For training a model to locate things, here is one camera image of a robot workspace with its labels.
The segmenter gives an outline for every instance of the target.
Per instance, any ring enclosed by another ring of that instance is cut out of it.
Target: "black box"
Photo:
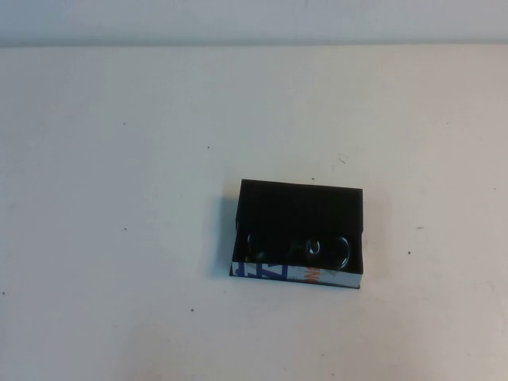
[[[363,191],[242,180],[229,274],[360,288]]]

